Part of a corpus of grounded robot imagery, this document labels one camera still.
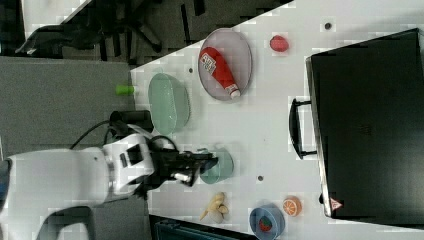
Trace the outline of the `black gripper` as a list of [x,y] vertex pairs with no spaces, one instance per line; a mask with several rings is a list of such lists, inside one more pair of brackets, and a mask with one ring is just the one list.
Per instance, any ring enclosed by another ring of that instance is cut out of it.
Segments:
[[199,166],[215,166],[218,162],[213,153],[198,153],[194,158],[191,152],[176,151],[153,152],[152,160],[155,166],[155,172],[151,176],[153,187],[176,180],[191,187],[196,180]]

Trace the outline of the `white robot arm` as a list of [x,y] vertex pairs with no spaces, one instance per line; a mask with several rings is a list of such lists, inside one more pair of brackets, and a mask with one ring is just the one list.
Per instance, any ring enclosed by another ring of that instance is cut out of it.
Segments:
[[57,240],[63,228],[85,227],[95,240],[92,209],[166,181],[192,186],[218,158],[180,151],[166,136],[132,124],[101,147],[32,151],[1,159],[1,240]]

